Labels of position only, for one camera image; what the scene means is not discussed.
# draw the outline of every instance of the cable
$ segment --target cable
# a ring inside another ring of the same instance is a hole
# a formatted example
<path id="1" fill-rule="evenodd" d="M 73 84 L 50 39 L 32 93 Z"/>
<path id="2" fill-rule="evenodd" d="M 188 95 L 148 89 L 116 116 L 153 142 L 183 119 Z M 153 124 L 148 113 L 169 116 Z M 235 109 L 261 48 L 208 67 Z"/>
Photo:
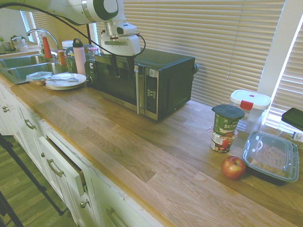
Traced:
<path id="1" fill-rule="evenodd" d="M 85 34 L 83 34 L 81 31 L 79 31 L 78 29 L 76 29 L 74 26 L 70 25 L 69 23 L 67 23 L 66 21 L 64 21 L 63 19 L 59 18 L 58 16 L 52 14 L 52 13 L 49 13 L 43 9 L 39 9 L 37 7 L 33 7 L 33 6 L 29 6 L 27 4 L 22 4 L 22 3 L 6 3 L 6 4 L 3 4 L 3 5 L 0 5 L 0 9 L 2 8 L 5 8 L 5 7 L 9 7 L 9 6 L 23 6 L 23 7 L 27 7 L 27 8 L 30 8 L 30 9 L 34 9 L 34 10 L 38 10 L 40 12 L 43 12 L 43 13 L 46 13 L 58 20 L 60 20 L 61 22 L 63 22 L 64 24 L 66 24 L 67 26 L 71 27 L 72 29 L 76 30 L 77 32 L 79 32 L 82 36 L 84 36 L 85 38 L 87 38 L 90 42 L 92 42 L 93 44 L 95 44 L 96 46 L 100 47 L 102 50 L 112 54 L 112 55 L 116 55 L 116 56 L 119 56 L 119 57 L 130 57 L 130 56 L 127 56 L 127 55 L 119 55 L 119 54 L 115 54 L 115 53 L 112 53 L 110 51 L 108 51 L 107 49 L 103 48 L 102 46 L 100 46 L 99 44 L 97 44 L 96 42 L 92 41 L 90 38 L 88 38 Z M 146 42 L 145 40 L 143 39 L 143 37 L 139 34 L 136 34 L 138 37 L 141 37 L 143 42 L 144 42 L 144 47 L 142 49 L 142 51 L 140 51 L 138 54 L 135 54 L 135 55 L 132 55 L 133 57 L 141 54 L 144 50 L 145 50 L 145 47 L 146 47 Z"/>

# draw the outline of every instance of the white cabinet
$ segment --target white cabinet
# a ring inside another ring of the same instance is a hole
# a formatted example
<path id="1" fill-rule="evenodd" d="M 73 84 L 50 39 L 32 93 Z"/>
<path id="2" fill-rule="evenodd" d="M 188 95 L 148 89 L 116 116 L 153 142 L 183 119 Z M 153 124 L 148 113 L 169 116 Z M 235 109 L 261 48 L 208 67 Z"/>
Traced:
<path id="1" fill-rule="evenodd" d="M 163 227 L 2 84 L 0 105 L 0 133 L 14 135 L 80 227 Z"/>
<path id="2" fill-rule="evenodd" d="M 23 148 L 38 167 L 43 172 L 42 158 L 39 152 L 38 140 L 42 136 L 39 125 L 39 117 L 26 108 L 19 101 L 16 101 L 18 115 L 15 116 L 21 140 L 23 140 Z"/>
<path id="3" fill-rule="evenodd" d="M 70 157 L 70 151 L 53 134 L 40 137 L 41 151 L 50 183 L 71 211 L 74 221 L 81 227 L 97 227 L 89 192 L 81 169 Z"/>
<path id="4" fill-rule="evenodd" d="M 10 122 L 9 100 L 5 94 L 6 88 L 0 84 L 0 133 L 2 136 L 13 135 L 13 130 Z"/>
<path id="5" fill-rule="evenodd" d="M 153 222 L 157 224 L 152 226 L 126 202 L 128 196 L 124 196 L 124 192 L 119 192 L 119 189 L 118 191 L 114 191 L 110 184 L 99 178 L 96 174 L 92 176 L 91 185 L 88 184 L 88 188 L 94 193 L 95 206 L 98 209 L 104 227 L 162 226 L 155 220 Z"/>

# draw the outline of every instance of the tripod leg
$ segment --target tripod leg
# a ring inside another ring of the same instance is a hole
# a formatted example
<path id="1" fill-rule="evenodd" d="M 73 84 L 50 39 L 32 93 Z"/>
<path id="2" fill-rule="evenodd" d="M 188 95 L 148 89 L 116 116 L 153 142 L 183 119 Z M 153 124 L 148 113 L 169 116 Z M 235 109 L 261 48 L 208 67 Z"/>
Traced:
<path id="1" fill-rule="evenodd" d="M 37 181 L 37 179 L 34 177 L 34 175 L 29 171 L 29 169 L 26 167 L 26 165 L 19 158 L 19 156 L 14 152 L 14 150 L 12 149 L 12 147 L 13 147 L 12 143 L 7 141 L 6 139 L 4 139 L 4 137 L 1 135 L 1 133 L 0 133 L 0 145 L 11 155 L 11 157 L 15 160 L 15 162 L 17 162 L 17 164 L 24 171 L 24 173 L 35 184 L 35 186 L 38 188 L 38 190 L 47 198 L 47 200 L 51 203 L 51 205 L 59 213 L 59 216 L 62 216 L 67 209 L 65 209 L 64 211 L 60 210 L 60 208 L 55 204 L 55 202 L 52 200 L 52 198 L 47 194 L 46 188 Z"/>
<path id="2" fill-rule="evenodd" d="M 0 191 L 0 200 L 3 202 L 7 209 L 7 214 L 11 218 L 11 220 L 15 223 L 16 227 L 24 227 L 20 219 L 18 218 L 17 214 L 14 212 L 12 207 L 10 206 L 9 202 L 6 200 L 2 192 Z"/>

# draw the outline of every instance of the drawer handle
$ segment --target drawer handle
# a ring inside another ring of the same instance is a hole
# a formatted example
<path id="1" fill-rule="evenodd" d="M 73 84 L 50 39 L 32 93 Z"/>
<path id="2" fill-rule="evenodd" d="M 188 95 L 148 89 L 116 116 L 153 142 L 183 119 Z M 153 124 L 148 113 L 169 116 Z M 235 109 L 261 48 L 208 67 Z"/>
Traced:
<path id="1" fill-rule="evenodd" d="M 107 213 L 107 215 L 109 216 L 109 218 L 112 220 L 112 222 L 114 223 L 114 225 L 115 226 L 117 226 L 117 227 L 122 227 L 117 221 L 116 221 L 116 219 L 112 216 L 112 213 L 114 213 L 115 212 L 115 210 L 114 210 L 114 208 L 112 208 L 112 209 L 106 209 L 106 213 Z"/>
<path id="2" fill-rule="evenodd" d="M 25 124 L 27 125 L 27 127 L 29 127 L 30 129 L 35 129 L 36 128 L 36 126 L 34 126 L 32 123 L 31 123 L 31 125 L 28 124 L 28 122 L 30 122 L 29 120 L 24 119 L 24 121 L 25 121 Z"/>
<path id="3" fill-rule="evenodd" d="M 60 172 L 58 172 L 57 170 L 55 170 L 55 168 L 52 166 L 53 160 L 52 159 L 47 159 L 47 163 L 50 167 L 50 169 L 59 177 L 62 177 L 62 175 L 64 174 L 64 172 L 61 170 Z"/>

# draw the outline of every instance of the cabinet knob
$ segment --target cabinet knob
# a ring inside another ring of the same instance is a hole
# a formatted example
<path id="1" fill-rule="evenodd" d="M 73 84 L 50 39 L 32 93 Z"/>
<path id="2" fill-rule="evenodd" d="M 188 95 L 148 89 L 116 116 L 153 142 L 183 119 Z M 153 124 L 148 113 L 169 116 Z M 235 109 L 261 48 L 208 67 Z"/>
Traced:
<path id="1" fill-rule="evenodd" d="M 81 208 L 86 208 L 86 204 L 87 204 L 87 203 L 89 204 L 89 201 L 88 201 L 88 200 L 86 200 L 85 202 L 81 202 L 81 203 L 80 203 L 80 207 L 81 207 Z"/>
<path id="2" fill-rule="evenodd" d="M 9 111 L 9 108 L 8 108 L 7 106 L 3 106 L 2 109 L 3 109 L 3 112 L 5 112 L 5 113 L 6 113 L 7 111 Z"/>

